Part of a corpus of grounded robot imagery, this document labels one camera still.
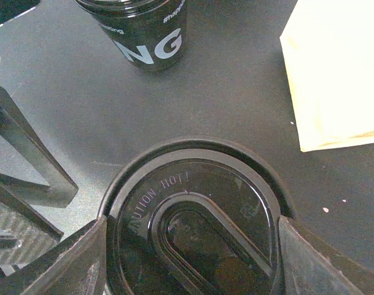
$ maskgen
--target black plastic piece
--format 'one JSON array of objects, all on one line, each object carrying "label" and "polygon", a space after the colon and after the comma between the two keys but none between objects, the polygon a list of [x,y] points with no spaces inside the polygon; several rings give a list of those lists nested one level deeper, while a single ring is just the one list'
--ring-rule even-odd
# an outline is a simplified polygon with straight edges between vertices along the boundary
[{"label": "black plastic piece", "polygon": [[288,295],[374,295],[374,273],[290,218],[279,220]]},{"label": "black plastic piece", "polygon": [[102,295],[106,218],[88,223],[54,249],[0,281],[0,295]]},{"label": "black plastic piece", "polygon": [[49,153],[1,86],[0,135],[45,178],[50,186],[22,181],[3,174],[0,174],[0,183],[30,204],[66,207],[77,193],[76,184]]},{"label": "black plastic piece", "polygon": [[57,245],[62,231],[0,183],[0,265],[30,263]]}]

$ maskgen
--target black tumbler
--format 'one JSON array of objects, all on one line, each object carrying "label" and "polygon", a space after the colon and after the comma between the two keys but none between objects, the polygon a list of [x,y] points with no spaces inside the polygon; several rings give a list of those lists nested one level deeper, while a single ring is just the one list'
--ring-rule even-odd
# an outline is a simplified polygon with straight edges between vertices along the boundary
[{"label": "black tumbler", "polygon": [[76,0],[125,57],[147,71],[174,65],[185,47],[187,0]]}]

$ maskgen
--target white lettering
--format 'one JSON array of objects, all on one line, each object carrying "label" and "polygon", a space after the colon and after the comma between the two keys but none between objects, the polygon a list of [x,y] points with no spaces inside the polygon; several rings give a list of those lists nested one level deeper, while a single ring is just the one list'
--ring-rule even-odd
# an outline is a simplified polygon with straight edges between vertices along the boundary
[{"label": "white lettering", "polygon": [[[167,187],[170,187],[168,180],[164,179],[164,181],[165,181]],[[163,188],[166,189],[165,183],[162,180],[161,180],[161,183],[162,183]]]},{"label": "white lettering", "polygon": [[137,212],[132,212],[132,218],[135,218],[135,219],[142,219],[142,216],[139,214],[139,213],[137,213]]},{"label": "white lettering", "polygon": [[143,200],[143,202],[146,203],[146,204],[148,204],[148,203],[151,202],[150,198],[148,198],[148,196],[146,196],[146,195],[144,195],[144,196],[142,197],[142,200]]},{"label": "white lettering", "polygon": [[136,206],[135,209],[139,209],[140,211],[144,212],[144,210],[140,208],[139,206]]},{"label": "white lettering", "polygon": [[115,40],[114,43],[117,45],[117,47],[121,50],[121,52],[125,55],[125,57],[128,60],[133,61],[133,59],[131,58],[131,56],[133,56],[137,60],[140,60],[143,63],[147,63],[148,65],[152,65],[154,63],[146,46],[136,46],[136,48],[139,50],[139,53],[141,54],[138,55],[137,53],[130,51],[128,48],[124,47],[122,44],[118,43]]},{"label": "white lettering", "polygon": [[99,25],[102,26],[103,28],[109,30],[109,31],[117,32],[117,33],[119,33],[121,35],[124,35],[124,31],[122,29],[115,29],[115,28],[112,28],[111,26],[105,26],[105,25],[103,25],[101,23],[99,23]]},{"label": "white lettering", "polygon": [[169,177],[169,182],[170,182],[171,185],[175,184],[176,183],[175,177],[174,176],[170,176]]},{"label": "white lettering", "polygon": [[179,7],[176,8],[176,10],[172,13],[172,14],[169,14],[167,15],[164,19],[163,19],[163,23],[166,23],[168,20],[170,20],[171,18],[175,17],[181,10],[182,6],[184,5],[185,3],[185,0],[182,0]]},{"label": "white lettering", "polygon": [[156,196],[156,193],[154,192],[153,189],[150,189],[149,191],[147,191],[147,194],[149,195],[150,198],[154,198],[154,196]]},{"label": "white lettering", "polygon": [[[177,53],[177,51],[179,51],[182,44],[181,35],[179,35],[180,31],[181,29],[174,30],[172,33],[167,35],[167,37],[163,38],[163,40],[159,42],[157,46],[155,46],[154,52],[157,57],[161,58],[162,60],[165,60],[167,58],[172,57]],[[165,52],[166,43],[169,42],[172,38],[176,37],[177,39],[173,41],[173,43],[171,44],[171,48],[174,49],[171,52]]]}]

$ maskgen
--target dark table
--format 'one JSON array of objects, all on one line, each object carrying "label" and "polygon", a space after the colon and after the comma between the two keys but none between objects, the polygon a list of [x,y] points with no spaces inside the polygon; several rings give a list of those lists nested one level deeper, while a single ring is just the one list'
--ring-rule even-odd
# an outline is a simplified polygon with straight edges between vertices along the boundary
[{"label": "dark table", "polygon": [[[304,154],[291,124],[279,36],[295,3],[190,1],[189,49],[159,74],[130,65],[72,0],[43,1],[0,28],[0,85],[80,189],[67,209],[36,208],[69,235],[133,156],[211,135],[262,156],[301,222],[374,270],[374,144]],[[43,182],[1,137],[0,171]]]}]

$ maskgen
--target paper bag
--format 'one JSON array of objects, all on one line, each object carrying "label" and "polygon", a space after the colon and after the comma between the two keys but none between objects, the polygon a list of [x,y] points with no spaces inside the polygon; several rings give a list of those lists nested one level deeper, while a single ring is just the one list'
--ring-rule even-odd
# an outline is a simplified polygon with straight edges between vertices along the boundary
[{"label": "paper bag", "polygon": [[374,143],[374,0],[299,0],[280,40],[301,150]]}]

